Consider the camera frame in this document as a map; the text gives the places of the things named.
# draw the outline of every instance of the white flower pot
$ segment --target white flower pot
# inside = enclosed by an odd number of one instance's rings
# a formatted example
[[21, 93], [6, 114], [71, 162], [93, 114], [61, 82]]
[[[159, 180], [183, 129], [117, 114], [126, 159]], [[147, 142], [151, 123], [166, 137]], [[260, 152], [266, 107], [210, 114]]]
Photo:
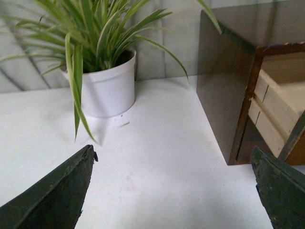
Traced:
[[83, 74], [81, 106], [86, 114], [111, 117], [133, 105], [135, 56], [133, 51], [133, 57], [117, 67]]

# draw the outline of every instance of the light wood slat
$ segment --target light wood slat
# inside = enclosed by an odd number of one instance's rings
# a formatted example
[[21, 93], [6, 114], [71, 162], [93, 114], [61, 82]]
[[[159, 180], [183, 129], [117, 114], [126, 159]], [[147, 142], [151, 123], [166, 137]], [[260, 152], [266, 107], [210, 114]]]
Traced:
[[259, 133], [267, 143], [271, 152], [278, 157], [286, 143], [286, 139], [280, 134], [276, 126], [268, 118], [265, 111], [259, 106], [255, 99], [251, 102], [249, 117], [254, 122]]
[[263, 103], [262, 106], [265, 107], [265, 111], [271, 117], [271, 120], [288, 139], [300, 117], [288, 95], [264, 70], [260, 71], [254, 93]]

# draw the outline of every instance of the spider plant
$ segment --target spider plant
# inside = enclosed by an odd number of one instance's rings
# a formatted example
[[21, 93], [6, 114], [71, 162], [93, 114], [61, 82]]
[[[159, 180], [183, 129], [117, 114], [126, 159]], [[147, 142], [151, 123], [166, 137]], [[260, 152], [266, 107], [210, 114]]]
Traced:
[[[94, 140], [85, 115], [81, 109], [82, 74], [106, 70], [117, 66], [124, 51], [138, 40], [144, 40], [171, 55], [183, 68], [179, 59], [166, 47], [142, 35], [147, 30], [166, 28], [148, 26], [172, 12], [156, 10], [137, 24], [127, 27], [128, 20], [150, 0], [33, 0], [44, 10], [44, 14], [19, 4], [6, 2], [8, 6], [21, 8], [39, 17], [32, 20], [18, 16], [3, 15], [13, 25], [13, 34], [24, 54], [7, 56], [0, 61], [32, 57], [43, 61], [56, 61], [46, 72], [66, 67], [74, 103], [75, 138], [80, 121], [88, 135]], [[214, 25], [219, 25], [203, 0], [196, 0]]]

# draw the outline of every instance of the potted plant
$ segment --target potted plant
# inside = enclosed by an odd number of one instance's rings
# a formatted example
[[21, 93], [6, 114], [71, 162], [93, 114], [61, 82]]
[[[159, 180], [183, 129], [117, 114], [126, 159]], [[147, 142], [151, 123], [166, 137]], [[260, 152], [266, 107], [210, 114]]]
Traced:
[[[147, 27], [172, 12], [164, 9], [156, 10], [135, 25], [127, 27], [128, 20], [150, 0], [33, 0], [46, 14], [40, 14], [18, 4], [14, 5], [32, 14], [39, 15], [35, 21], [18, 16], [4, 15], [3, 19], [14, 25], [14, 35], [19, 38], [19, 44], [27, 47], [25, 54], [12, 55], [0, 61], [37, 57], [43, 60], [56, 61], [48, 71], [57, 68], [67, 70], [74, 104], [75, 137], [80, 121], [88, 135], [94, 140], [89, 129], [83, 108], [94, 116], [111, 116], [127, 110], [134, 102], [134, 72], [135, 50], [132, 45], [138, 40], [144, 40], [171, 55], [183, 68], [178, 58], [163, 45], [141, 35], [146, 30], [167, 30], [160, 27]], [[196, 0], [202, 6], [214, 25], [220, 27], [208, 6], [203, 0]], [[118, 86], [119, 90], [107, 92]], [[110, 102], [110, 108], [117, 106], [115, 111], [102, 112], [101, 100]]]

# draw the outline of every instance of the dark brown wood panel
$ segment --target dark brown wood panel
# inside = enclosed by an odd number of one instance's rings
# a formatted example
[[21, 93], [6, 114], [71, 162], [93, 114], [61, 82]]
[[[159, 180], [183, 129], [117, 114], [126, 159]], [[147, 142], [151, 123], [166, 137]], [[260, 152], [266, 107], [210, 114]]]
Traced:
[[220, 35], [205, 14], [200, 44], [197, 94], [229, 163], [254, 51], [247, 44], [236, 44]]
[[304, 9], [304, 0], [287, 0], [213, 11], [227, 30], [254, 47], [268, 47], [304, 41]]

